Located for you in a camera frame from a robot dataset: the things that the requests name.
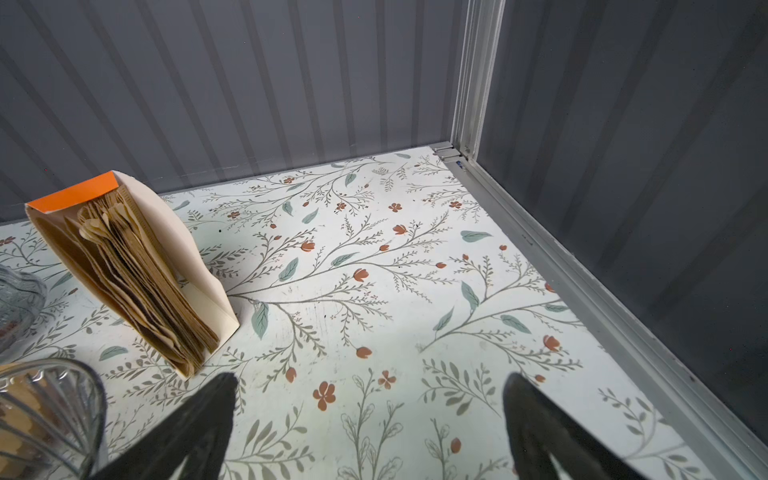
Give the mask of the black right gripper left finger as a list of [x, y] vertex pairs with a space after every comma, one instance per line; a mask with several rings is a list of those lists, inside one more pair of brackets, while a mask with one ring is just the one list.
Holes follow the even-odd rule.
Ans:
[[221, 373], [93, 479], [217, 479], [233, 429], [238, 379]]

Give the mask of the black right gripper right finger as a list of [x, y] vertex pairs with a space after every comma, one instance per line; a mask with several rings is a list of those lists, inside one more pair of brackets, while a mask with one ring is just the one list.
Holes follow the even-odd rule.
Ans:
[[510, 451], [521, 479], [641, 479], [563, 409], [519, 373], [503, 387]]

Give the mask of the clear grey glass dripper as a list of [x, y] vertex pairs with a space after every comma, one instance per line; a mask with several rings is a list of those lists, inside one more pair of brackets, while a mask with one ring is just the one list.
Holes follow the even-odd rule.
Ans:
[[1, 477], [87, 479], [108, 462], [107, 398], [96, 372], [65, 359], [1, 367]]

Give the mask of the clear grey glass pitcher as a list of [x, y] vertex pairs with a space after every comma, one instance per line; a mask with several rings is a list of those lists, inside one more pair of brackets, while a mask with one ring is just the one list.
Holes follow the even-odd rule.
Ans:
[[1, 266], [1, 355], [38, 318], [46, 297], [47, 287], [41, 278]]

